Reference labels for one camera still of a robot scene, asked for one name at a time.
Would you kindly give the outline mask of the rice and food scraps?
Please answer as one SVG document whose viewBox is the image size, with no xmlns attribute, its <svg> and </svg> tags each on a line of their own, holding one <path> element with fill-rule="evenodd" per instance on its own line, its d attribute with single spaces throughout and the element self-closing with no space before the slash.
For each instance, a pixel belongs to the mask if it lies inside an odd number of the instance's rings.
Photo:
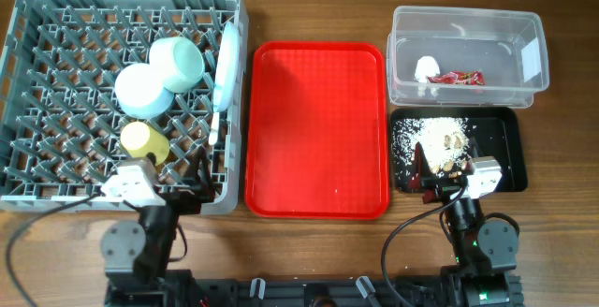
<svg viewBox="0 0 599 307">
<path fill-rule="evenodd" d="M 467 133 L 463 118 L 400 119 L 391 129 L 392 154 L 407 168 L 405 173 L 412 171 L 419 143 L 431 173 L 453 177 L 465 170 L 470 159 Z"/>
</svg>

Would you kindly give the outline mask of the white plastic spoon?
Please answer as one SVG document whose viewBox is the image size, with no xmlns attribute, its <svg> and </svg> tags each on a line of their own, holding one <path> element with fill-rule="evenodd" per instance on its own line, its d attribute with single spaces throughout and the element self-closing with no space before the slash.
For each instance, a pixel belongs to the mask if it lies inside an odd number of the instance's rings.
<svg viewBox="0 0 599 307">
<path fill-rule="evenodd" d="M 218 140 L 219 127 L 220 127 L 220 113 L 215 112 L 212 115 L 211 130 L 210 130 L 210 134 L 208 136 L 208 143 L 211 146 L 214 146 Z"/>
</svg>

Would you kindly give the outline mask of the red snack wrapper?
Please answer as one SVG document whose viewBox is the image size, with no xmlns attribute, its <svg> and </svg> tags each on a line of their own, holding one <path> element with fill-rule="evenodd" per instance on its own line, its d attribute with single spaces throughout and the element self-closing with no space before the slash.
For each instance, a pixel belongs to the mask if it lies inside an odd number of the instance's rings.
<svg viewBox="0 0 599 307">
<path fill-rule="evenodd" d="M 430 83 L 450 84 L 450 85 L 477 85 L 484 86 L 485 80 L 480 71 L 461 72 L 450 71 L 445 75 L 428 77 Z"/>
</svg>

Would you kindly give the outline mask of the yellow plastic cup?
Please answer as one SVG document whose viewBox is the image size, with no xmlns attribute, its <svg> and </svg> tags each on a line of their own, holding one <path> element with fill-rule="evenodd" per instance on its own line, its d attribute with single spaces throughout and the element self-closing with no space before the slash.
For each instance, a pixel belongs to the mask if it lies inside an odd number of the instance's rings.
<svg viewBox="0 0 599 307">
<path fill-rule="evenodd" d="M 153 154 L 156 165 L 162 164 L 168 159 L 169 141 L 167 137 L 144 122 L 127 124 L 121 131 L 120 143 L 133 158 Z"/>
</svg>

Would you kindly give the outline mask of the white napkin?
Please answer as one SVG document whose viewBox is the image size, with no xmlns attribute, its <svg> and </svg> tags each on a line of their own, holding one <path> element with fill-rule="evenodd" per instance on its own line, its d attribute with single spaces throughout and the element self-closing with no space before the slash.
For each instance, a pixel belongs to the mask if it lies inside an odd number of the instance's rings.
<svg viewBox="0 0 599 307">
<path fill-rule="evenodd" d="M 436 60 L 431 56 L 423 56 L 416 63 L 416 71 L 414 78 L 417 82 L 426 85 L 429 83 L 429 78 L 437 77 L 440 74 L 440 68 Z M 433 97 L 438 96 L 438 89 L 436 87 L 422 87 L 418 88 L 418 96 L 424 97 L 426 93 L 430 91 Z"/>
</svg>

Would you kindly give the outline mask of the light blue saucer bowl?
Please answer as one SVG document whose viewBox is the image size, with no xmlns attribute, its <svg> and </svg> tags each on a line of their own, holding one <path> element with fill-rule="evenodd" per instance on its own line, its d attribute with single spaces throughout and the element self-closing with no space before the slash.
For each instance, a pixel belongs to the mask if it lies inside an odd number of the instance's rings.
<svg viewBox="0 0 599 307">
<path fill-rule="evenodd" d="M 125 67 L 115 80 L 114 92 L 123 112 L 142 120 L 164 113 L 174 100 L 157 70 L 145 63 Z"/>
</svg>

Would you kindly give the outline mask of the light blue plate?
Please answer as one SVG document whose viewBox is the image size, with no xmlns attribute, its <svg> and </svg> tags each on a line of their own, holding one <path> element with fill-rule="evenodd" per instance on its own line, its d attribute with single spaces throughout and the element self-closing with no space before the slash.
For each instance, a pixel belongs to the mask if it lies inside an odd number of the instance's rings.
<svg viewBox="0 0 599 307">
<path fill-rule="evenodd" d="M 231 104 L 241 55 L 241 35 L 238 27 L 227 22 L 221 37 L 214 79 L 213 111 L 223 112 Z"/>
</svg>

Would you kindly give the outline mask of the green bowl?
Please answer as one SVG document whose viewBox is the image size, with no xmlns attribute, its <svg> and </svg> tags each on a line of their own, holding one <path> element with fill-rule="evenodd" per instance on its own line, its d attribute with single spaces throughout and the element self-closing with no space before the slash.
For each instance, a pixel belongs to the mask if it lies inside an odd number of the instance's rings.
<svg viewBox="0 0 599 307">
<path fill-rule="evenodd" d="M 150 47 L 149 64 L 163 86 L 177 94 L 194 88 L 205 73 L 201 51 L 186 37 L 157 39 Z"/>
</svg>

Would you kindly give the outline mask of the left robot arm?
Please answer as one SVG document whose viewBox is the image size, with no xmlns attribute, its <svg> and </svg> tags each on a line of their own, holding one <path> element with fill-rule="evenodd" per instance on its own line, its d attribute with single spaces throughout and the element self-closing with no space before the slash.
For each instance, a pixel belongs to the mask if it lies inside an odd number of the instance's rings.
<svg viewBox="0 0 599 307">
<path fill-rule="evenodd" d="M 209 160 L 196 149 L 183 176 L 184 188 L 160 194 L 152 153 L 123 162 L 102 185 L 108 197 L 117 197 L 139 215 L 119 221 L 103 235 L 100 249 L 108 285 L 106 306 L 208 306 L 206 293 L 190 270 L 169 270 L 180 257 L 171 255 L 177 236 L 186 239 L 179 218 L 196 215 L 214 201 Z"/>
</svg>

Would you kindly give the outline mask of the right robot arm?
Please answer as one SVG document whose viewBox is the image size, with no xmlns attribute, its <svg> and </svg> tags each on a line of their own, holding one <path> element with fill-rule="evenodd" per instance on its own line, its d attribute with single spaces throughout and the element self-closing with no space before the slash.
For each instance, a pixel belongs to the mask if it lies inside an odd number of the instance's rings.
<svg viewBox="0 0 599 307">
<path fill-rule="evenodd" d="M 453 178 L 431 173 L 421 144 L 415 147 L 415 175 L 409 186 L 424 192 L 424 203 L 440 203 L 443 229 L 456 264 L 441 269 L 441 287 L 449 306 L 522 306 L 517 266 L 519 225 L 510 216 L 484 214 L 480 199 L 493 193 L 502 179 L 492 156 L 476 156 Z"/>
</svg>

